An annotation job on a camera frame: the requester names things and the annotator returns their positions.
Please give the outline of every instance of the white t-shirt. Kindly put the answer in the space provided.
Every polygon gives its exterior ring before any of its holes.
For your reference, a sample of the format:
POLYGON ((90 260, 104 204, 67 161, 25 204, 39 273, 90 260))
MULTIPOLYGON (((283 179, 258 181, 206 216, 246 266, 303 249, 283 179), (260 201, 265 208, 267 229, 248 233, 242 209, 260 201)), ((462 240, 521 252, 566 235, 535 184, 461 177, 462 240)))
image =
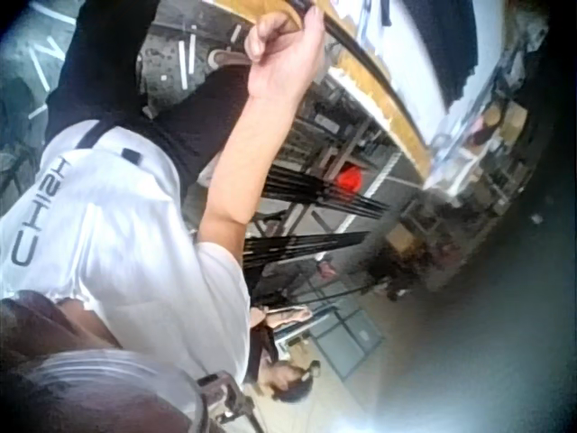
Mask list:
POLYGON ((95 123, 50 142, 36 183, 0 220, 2 297, 82 299, 125 349, 240 383, 250 307, 241 267, 223 247, 193 243, 178 174, 154 143, 117 127, 75 149, 95 123), (124 148, 142 155, 138 165, 124 148))

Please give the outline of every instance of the black strap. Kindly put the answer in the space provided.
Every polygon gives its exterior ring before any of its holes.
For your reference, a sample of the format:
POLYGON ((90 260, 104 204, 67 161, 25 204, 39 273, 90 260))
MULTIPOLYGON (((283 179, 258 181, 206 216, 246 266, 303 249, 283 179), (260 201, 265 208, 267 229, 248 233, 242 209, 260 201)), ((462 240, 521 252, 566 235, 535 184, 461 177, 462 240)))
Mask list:
MULTIPOLYGON (((98 121, 98 123, 90 128, 90 131, 80 139, 76 145, 76 149, 92 149, 104 134, 118 126, 121 122, 121 119, 118 117, 111 117, 98 121)), ((134 165, 140 164, 142 160, 141 153, 128 148, 124 148, 120 156, 134 165)))

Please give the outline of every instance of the black pants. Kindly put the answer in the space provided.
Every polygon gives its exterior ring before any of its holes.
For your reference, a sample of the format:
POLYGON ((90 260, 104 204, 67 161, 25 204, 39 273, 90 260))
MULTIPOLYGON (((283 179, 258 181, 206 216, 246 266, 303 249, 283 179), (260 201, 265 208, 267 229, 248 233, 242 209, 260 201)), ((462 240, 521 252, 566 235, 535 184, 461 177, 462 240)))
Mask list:
POLYGON ((183 193, 223 148, 248 97, 246 67, 226 67, 153 121, 142 114, 136 58, 160 0, 87 0, 60 73, 48 97, 46 142, 88 119, 114 117, 172 159, 183 193))

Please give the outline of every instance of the gray floor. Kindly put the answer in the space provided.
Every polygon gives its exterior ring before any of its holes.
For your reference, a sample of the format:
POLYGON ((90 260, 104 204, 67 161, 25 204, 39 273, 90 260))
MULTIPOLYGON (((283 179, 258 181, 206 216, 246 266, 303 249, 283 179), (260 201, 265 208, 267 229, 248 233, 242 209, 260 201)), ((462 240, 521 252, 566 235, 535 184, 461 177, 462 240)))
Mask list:
POLYGON ((557 67, 548 59, 530 88, 539 124, 554 134, 525 193, 442 293, 398 304, 391 332, 410 334, 408 355, 391 360, 398 368, 389 368, 375 431, 569 431, 577 371, 575 105, 574 76, 557 67))

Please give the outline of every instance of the sneaker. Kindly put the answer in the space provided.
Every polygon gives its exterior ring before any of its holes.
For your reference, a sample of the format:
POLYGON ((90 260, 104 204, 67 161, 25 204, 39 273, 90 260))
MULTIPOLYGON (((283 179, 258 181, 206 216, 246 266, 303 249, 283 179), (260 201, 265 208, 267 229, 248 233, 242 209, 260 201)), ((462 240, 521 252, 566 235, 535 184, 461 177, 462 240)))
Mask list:
POLYGON ((206 61, 211 69, 219 69, 223 66, 251 66, 251 60, 242 52, 232 52, 226 50, 212 50, 208 54, 206 61))

